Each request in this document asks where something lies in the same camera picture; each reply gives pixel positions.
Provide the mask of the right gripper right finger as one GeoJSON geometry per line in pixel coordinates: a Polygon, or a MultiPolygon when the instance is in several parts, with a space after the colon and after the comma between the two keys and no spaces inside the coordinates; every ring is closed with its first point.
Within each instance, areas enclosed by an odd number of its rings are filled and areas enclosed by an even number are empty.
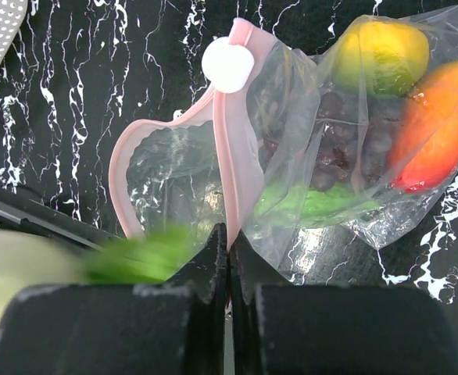
{"type": "Polygon", "coordinates": [[[238,374],[458,374],[449,323],[420,290],[295,286],[244,234],[228,264],[238,374]]]}

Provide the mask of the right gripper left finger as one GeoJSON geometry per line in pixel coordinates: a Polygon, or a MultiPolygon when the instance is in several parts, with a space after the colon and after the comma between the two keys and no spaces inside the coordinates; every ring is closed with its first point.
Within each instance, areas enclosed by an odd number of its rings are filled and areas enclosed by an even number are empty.
{"type": "Polygon", "coordinates": [[[39,284],[0,315],[0,374],[221,374],[226,228],[165,284],[39,284]]]}

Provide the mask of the white radish toy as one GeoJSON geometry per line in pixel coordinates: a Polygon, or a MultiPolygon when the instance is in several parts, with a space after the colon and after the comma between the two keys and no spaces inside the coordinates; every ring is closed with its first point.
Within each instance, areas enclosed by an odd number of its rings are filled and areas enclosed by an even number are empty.
{"type": "Polygon", "coordinates": [[[157,284],[194,254],[189,231],[179,226],[107,241],[82,255],[53,239],[0,230],[0,317],[13,296],[32,285],[157,284]]]}

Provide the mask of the purple grape bunch toy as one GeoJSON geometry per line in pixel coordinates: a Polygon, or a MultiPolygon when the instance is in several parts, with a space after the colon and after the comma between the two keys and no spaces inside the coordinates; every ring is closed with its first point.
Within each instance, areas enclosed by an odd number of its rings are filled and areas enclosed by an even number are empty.
{"type": "Polygon", "coordinates": [[[368,124],[359,122],[358,97],[340,90],[261,89],[247,97],[259,132],[259,160],[267,184],[306,185],[319,192],[340,183],[353,190],[360,168],[365,186],[386,172],[385,158],[399,127],[403,99],[367,96],[368,124]]]}

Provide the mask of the clear zip top bag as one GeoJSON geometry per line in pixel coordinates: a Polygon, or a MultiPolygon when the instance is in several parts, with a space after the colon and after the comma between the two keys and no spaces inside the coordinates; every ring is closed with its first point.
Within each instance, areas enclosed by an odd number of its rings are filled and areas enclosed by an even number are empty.
{"type": "Polygon", "coordinates": [[[209,86],[169,122],[136,120],[109,164],[128,237],[217,222],[273,267],[300,230],[373,248],[415,228],[458,171],[458,5],[357,17],[308,56],[237,18],[202,57],[209,86]]]}

